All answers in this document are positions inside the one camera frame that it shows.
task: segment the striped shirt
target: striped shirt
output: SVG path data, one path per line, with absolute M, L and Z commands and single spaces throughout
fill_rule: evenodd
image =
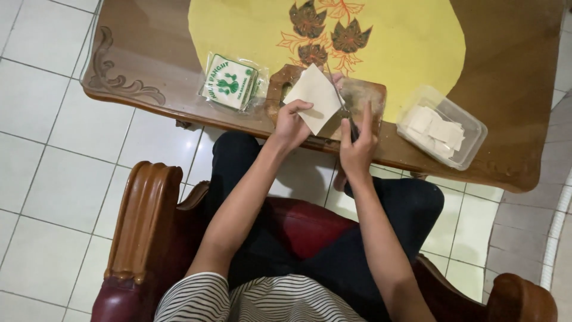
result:
M 198 273 L 173 285 L 155 321 L 365 321 L 315 280 L 290 274 L 261 277 L 228 291 L 217 273 Z

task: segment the scissors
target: scissors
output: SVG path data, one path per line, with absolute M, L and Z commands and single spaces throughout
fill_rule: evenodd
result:
M 333 82 L 332 72 L 329 69 L 328 62 L 325 62 L 326 67 L 328 68 L 329 79 L 332 81 L 333 88 L 336 90 L 337 99 L 340 101 L 341 110 L 344 113 L 344 118 L 349 120 L 349 129 L 351 131 L 351 139 L 352 143 L 356 142 L 359 138 L 359 129 L 356 123 L 353 121 L 352 112 L 345 107 L 345 104 L 341 101 L 340 91 L 337 89 L 336 84 Z

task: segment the plastic bag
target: plastic bag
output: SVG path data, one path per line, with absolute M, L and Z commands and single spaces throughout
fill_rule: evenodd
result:
M 212 108 L 249 119 L 264 113 L 269 84 L 268 68 L 240 58 L 209 53 L 198 95 Z

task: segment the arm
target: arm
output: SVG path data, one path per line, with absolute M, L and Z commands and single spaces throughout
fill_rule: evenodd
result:
M 231 259 L 250 232 L 282 161 L 310 134 L 297 112 L 312 106 L 296 100 L 280 109 L 275 133 L 214 214 L 186 276 L 200 272 L 228 275 Z
M 377 138 L 371 135 L 371 104 L 364 109 L 360 138 L 351 143 L 349 122 L 342 121 L 341 165 L 352 186 L 367 264 L 395 322 L 435 321 L 411 264 L 379 201 L 369 172 Z

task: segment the wooden table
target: wooden table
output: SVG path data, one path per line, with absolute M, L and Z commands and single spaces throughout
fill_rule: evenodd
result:
M 383 122 L 375 163 L 512 192 L 532 190 L 550 116 L 561 0 L 451 0 L 465 35 L 463 72 L 448 98 L 488 127 L 466 171 L 422 153 Z M 202 74 L 188 30 L 189 0 L 106 0 L 92 37 L 82 85 L 93 99 L 267 138 L 272 122 L 236 117 L 197 96 Z M 304 147 L 336 153 L 338 142 Z

